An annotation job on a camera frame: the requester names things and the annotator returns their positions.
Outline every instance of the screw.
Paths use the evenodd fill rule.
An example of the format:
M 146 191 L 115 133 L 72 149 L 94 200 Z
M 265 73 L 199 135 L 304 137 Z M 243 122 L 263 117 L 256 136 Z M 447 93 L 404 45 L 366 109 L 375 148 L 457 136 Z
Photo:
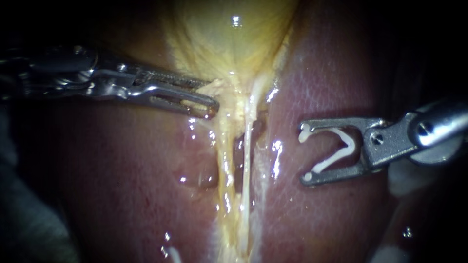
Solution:
M 429 122 L 421 122 L 418 124 L 418 134 L 421 136 L 428 136 L 434 131 L 434 126 Z
M 312 180 L 312 173 L 308 172 L 308 173 L 304 174 L 304 176 L 302 178 L 304 178 L 304 181 L 309 182 L 310 180 Z
M 374 132 L 370 135 L 370 141 L 375 145 L 381 145 L 384 143 L 384 137 L 378 132 Z

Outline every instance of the yellow fat tissue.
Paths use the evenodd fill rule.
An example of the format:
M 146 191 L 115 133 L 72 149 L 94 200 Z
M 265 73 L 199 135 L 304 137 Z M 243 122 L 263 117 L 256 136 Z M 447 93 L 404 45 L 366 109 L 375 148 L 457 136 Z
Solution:
M 161 23 L 175 67 L 213 82 L 199 92 L 220 102 L 212 127 L 219 167 L 220 262 L 248 262 L 252 123 L 282 66 L 297 1 L 189 1 L 166 6 Z M 244 134 L 242 193 L 234 189 L 234 139 Z

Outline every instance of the clip applier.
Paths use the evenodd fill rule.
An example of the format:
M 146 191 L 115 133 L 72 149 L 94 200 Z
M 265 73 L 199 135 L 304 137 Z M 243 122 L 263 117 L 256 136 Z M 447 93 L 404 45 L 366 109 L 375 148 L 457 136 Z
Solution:
M 1 91 L 3 100 L 82 96 L 204 119 L 213 118 L 219 109 L 216 100 L 196 92 L 207 81 L 83 46 L 9 49 L 0 56 L 0 81 L 6 87 Z
M 395 123 L 381 118 L 304 120 L 301 131 L 354 127 L 363 138 L 359 161 L 349 167 L 307 172 L 304 186 L 333 183 L 378 172 L 390 162 L 407 157 L 421 165 L 443 164 L 457 156 L 468 131 L 468 103 L 445 99 L 406 113 Z

